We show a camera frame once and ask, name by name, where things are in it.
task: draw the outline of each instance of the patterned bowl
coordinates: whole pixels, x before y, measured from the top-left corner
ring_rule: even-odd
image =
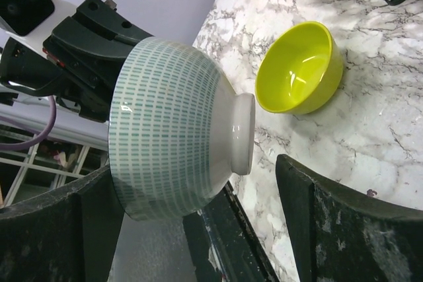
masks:
[[[110,109],[110,169],[126,213],[166,219],[201,209],[233,172],[250,172],[254,123],[254,96],[236,95],[206,54],[141,41],[120,71]]]

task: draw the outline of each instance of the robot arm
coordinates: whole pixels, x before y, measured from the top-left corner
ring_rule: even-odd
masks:
[[[152,36],[116,12],[111,0],[1,0],[11,36],[0,83],[32,96],[54,95],[81,117],[105,122],[114,85],[133,47]]]

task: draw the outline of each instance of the marble countertop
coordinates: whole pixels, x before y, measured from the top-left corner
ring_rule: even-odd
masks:
[[[220,63],[237,92],[254,92],[270,44],[317,20],[344,53],[341,85],[320,110],[270,114],[257,105],[249,176],[239,196],[281,281],[299,281],[274,174],[287,153],[378,199],[423,209],[423,0],[216,0],[194,46]]]

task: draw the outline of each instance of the bowl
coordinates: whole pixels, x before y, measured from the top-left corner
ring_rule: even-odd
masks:
[[[110,105],[110,171],[125,212],[179,218],[208,204],[233,173],[249,174],[255,105],[200,50],[156,37],[138,43]]]
[[[309,21],[290,28],[264,57],[256,78],[256,98],[273,113],[307,114],[335,93],[343,59],[329,30]]]

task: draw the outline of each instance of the yellow bowl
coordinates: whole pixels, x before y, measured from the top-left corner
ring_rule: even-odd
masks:
[[[307,114],[335,93],[342,56],[321,23],[297,24],[268,50],[256,78],[257,101],[268,112]]]

